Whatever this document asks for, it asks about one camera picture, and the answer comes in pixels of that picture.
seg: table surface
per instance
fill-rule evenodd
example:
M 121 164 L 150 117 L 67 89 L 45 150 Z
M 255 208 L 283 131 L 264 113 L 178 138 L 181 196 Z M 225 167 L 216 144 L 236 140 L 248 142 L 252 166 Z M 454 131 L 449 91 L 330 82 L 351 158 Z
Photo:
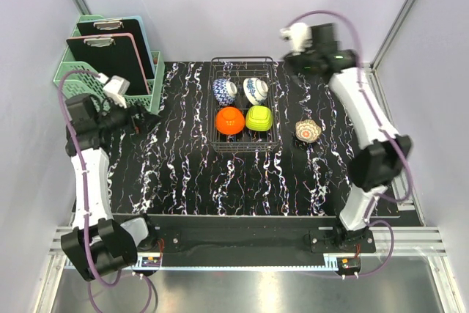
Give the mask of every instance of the table surface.
M 351 121 L 319 79 L 303 80 L 274 64 L 281 145 L 275 152 L 216 153 L 207 139 L 209 62 L 166 63 L 158 118 L 148 131 L 112 136 L 108 185 L 113 213 L 334 216 L 350 190 L 347 164 L 358 151 Z M 313 119 L 315 145 L 294 137 Z M 378 202 L 375 216 L 398 216 Z

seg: dish rack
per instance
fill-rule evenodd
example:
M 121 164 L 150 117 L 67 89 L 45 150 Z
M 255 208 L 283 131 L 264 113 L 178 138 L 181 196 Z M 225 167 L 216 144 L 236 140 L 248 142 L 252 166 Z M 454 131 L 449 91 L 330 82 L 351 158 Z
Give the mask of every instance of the dish rack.
M 252 104 L 244 94 L 243 82 L 245 78 L 256 77 L 263 80 L 268 88 L 267 100 L 263 103 L 273 113 L 273 124 L 265 132 L 252 131 L 244 127 L 237 135 L 226 136 L 215 128 L 216 114 L 223 108 L 218 104 L 212 91 L 214 80 L 226 78 L 237 87 L 237 97 L 233 106 L 240 109 L 246 116 Z M 280 113 L 275 106 L 276 78 L 273 75 L 273 59 L 269 56 L 233 56 L 217 57 L 210 62 L 208 84 L 208 140 L 216 152 L 268 152 L 279 144 Z
M 102 18 L 103 17 L 100 15 L 84 15 L 80 17 L 80 21 L 100 20 Z M 72 37 L 76 37 L 78 35 L 80 35 L 80 32 L 75 27 L 72 33 Z M 165 64 L 161 52 L 152 51 L 152 57 L 157 59 L 157 64 L 155 66 L 154 79 L 147 80 L 150 94 L 124 95 L 124 97 L 129 104 L 140 103 L 150 113 L 158 114 L 160 111 L 161 89 L 163 87 Z M 89 70 L 93 73 L 98 73 L 87 62 L 77 62 L 75 58 L 73 58 L 70 49 L 67 48 L 64 56 L 62 57 L 62 60 L 60 61 L 59 67 L 57 68 L 56 74 L 53 77 L 54 84 L 58 86 L 63 75 L 71 70 Z M 100 100 L 104 100 L 106 98 L 103 92 L 103 84 L 100 83 L 94 76 L 87 73 L 75 73 L 70 75 L 64 83 L 63 92 L 67 99 L 81 93 L 90 93 L 96 95 L 98 98 L 100 98 Z

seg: small patterned dish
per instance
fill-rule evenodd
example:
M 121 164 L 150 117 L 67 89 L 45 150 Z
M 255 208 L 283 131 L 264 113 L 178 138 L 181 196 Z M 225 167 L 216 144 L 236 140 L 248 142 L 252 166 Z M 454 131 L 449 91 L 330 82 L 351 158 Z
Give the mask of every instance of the small patterned dish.
M 312 143 L 321 136 L 322 129 L 314 120 L 308 119 L 295 124 L 295 135 L 300 141 Z

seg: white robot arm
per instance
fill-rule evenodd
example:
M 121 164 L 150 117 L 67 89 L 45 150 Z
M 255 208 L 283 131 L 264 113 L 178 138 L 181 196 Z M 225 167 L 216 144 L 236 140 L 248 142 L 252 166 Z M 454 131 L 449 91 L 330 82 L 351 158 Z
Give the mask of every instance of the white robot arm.
M 312 27 L 295 23 L 282 29 L 281 36 L 290 42 L 292 50 L 284 57 L 285 62 L 295 73 L 321 76 L 352 120 L 361 150 L 347 169 L 352 188 L 339 221 L 342 240 L 354 241 L 368 227 L 379 195 L 402 170 L 402 163 L 388 138 L 396 141 L 405 157 L 411 148 L 410 138 L 400 136 L 383 113 L 365 72 L 357 67 L 354 52 L 339 50 L 332 23 Z
M 337 95 L 347 110 L 358 138 L 358 145 L 361 150 L 364 150 L 367 146 L 373 144 L 373 141 L 383 142 L 387 141 L 387 138 L 380 132 L 376 119 L 372 116 L 372 112 L 360 92 L 357 70 L 360 70 L 362 75 L 362 87 L 367 91 L 367 96 L 370 97 L 373 108 L 384 125 L 382 128 L 388 131 L 392 137 L 397 136 L 398 133 L 376 101 L 365 72 L 357 67 L 345 69 L 341 73 L 332 76 L 329 81 L 329 88 Z M 365 191 L 352 184 L 347 203 L 339 216 L 345 229 L 355 231 L 366 227 L 372 213 L 371 210 L 375 208 L 379 199 L 378 194 L 383 194 L 387 189 L 387 185 L 378 185 L 370 191 Z
M 104 150 L 111 131 L 131 127 L 139 132 L 133 117 L 146 114 L 146 111 L 140 106 L 128 106 L 125 102 L 123 95 L 129 86 L 125 79 L 114 76 L 109 80 L 102 74 L 97 79 L 104 84 L 103 91 L 110 98 L 110 108 L 106 114 L 96 110 L 96 102 L 88 94 L 76 95 L 65 101 L 85 168 L 82 168 L 80 155 L 67 130 L 66 151 L 75 169 L 77 198 L 73 230 L 61 237 L 61 246 L 87 281 L 95 277 L 89 269 L 91 259 L 84 248 L 85 232 L 89 234 L 91 258 L 101 276 L 135 264 L 137 247 L 151 248 L 156 243 L 155 230 L 148 217 L 136 216 L 121 224 L 113 219 L 108 199 L 109 159 Z M 85 187 L 88 191 L 89 211 L 85 208 Z

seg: bowl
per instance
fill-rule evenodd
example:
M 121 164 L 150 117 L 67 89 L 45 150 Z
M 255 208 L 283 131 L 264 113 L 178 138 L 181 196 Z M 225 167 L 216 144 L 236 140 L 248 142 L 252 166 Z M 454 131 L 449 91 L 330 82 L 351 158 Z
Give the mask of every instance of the bowl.
M 300 141 L 306 143 L 315 142 L 321 136 L 321 132 L 322 128 L 311 119 L 295 124 L 295 135 Z
M 237 94 L 236 85 L 226 78 L 217 78 L 214 80 L 212 91 L 220 106 L 229 106 L 235 102 Z
M 246 127 L 253 131 L 268 131 L 273 124 L 272 111 L 267 106 L 252 106 L 246 115 Z
M 223 135 L 235 135 L 244 128 L 243 113 L 239 109 L 227 106 L 217 113 L 215 127 Z
M 259 106 L 267 99 L 268 85 L 259 78 L 247 78 L 243 82 L 244 94 L 253 106 Z

